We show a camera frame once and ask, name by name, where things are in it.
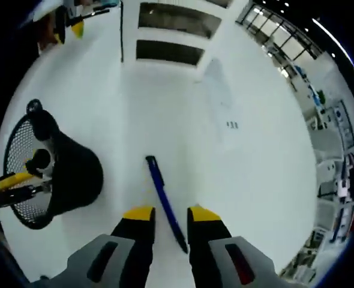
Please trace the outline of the person's left hand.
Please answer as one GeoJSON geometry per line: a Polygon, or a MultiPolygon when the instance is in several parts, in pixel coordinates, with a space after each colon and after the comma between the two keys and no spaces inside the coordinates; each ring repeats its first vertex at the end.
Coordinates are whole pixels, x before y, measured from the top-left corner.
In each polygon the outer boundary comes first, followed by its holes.
{"type": "Polygon", "coordinates": [[[54,14],[47,14],[36,22],[36,38],[39,54],[47,48],[61,43],[59,35],[55,33],[54,14]]]}

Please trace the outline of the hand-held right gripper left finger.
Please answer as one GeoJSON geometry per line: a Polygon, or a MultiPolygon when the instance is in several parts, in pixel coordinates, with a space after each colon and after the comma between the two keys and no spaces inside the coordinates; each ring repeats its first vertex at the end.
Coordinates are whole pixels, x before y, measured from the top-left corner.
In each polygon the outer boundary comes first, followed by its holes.
{"type": "Polygon", "coordinates": [[[123,214],[112,233],[74,252],[67,267],[30,287],[145,287],[153,260],[155,208],[140,206],[123,214]]]}

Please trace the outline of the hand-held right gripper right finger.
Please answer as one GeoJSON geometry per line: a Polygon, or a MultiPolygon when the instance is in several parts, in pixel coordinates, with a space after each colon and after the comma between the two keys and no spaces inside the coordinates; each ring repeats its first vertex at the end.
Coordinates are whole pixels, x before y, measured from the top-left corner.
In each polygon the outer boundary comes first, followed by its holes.
{"type": "Polygon", "coordinates": [[[302,287],[278,276],[273,261],[241,236],[232,236],[216,213],[187,208],[189,261],[196,287],[302,287]]]}

